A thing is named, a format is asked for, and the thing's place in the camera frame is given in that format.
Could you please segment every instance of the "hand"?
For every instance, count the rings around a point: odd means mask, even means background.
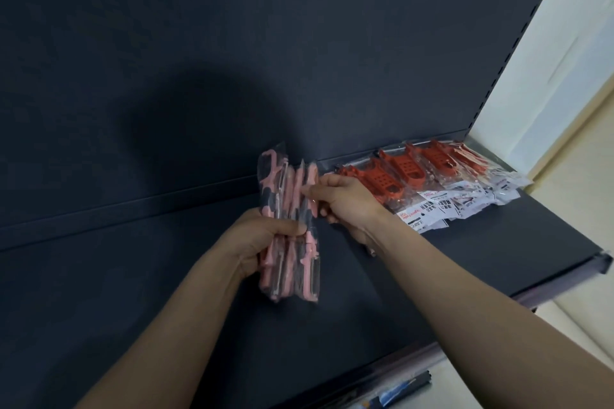
[[[245,278],[258,270],[257,254],[266,249],[275,235],[300,236],[306,229],[304,224],[295,220],[263,217],[260,211],[254,208],[241,215],[220,236],[212,250],[236,256]]]
[[[350,176],[328,173],[318,184],[305,186],[303,194],[320,202],[320,214],[329,223],[341,222],[354,239],[371,247],[372,241],[365,233],[372,221],[388,211],[360,181]]]

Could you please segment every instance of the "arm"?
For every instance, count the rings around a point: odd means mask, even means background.
[[[614,407],[614,372],[455,264],[357,180],[329,174],[304,190],[379,253],[483,406]]]
[[[78,409],[189,407],[242,279],[275,234],[298,236],[292,220],[246,212],[200,258],[162,311],[77,404]]]

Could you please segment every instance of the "forearm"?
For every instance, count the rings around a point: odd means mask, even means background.
[[[234,256],[206,253],[77,407],[189,407],[240,282]]]
[[[614,378],[607,367],[455,264],[401,220],[379,216],[368,234],[483,405],[613,403]]]

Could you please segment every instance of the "person's left arm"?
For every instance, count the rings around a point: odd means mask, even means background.
[[[188,272],[162,311],[77,404],[77,409],[189,407],[241,281],[275,234],[301,235],[292,220],[245,212]]]

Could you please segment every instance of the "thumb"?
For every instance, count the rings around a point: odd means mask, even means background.
[[[274,235],[300,236],[305,234],[307,227],[302,222],[288,219],[277,219],[263,217],[266,227]]]
[[[315,201],[333,202],[335,199],[335,191],[337,189],[323,184],[312,184],[303,186],[301,192],[309,199]]]

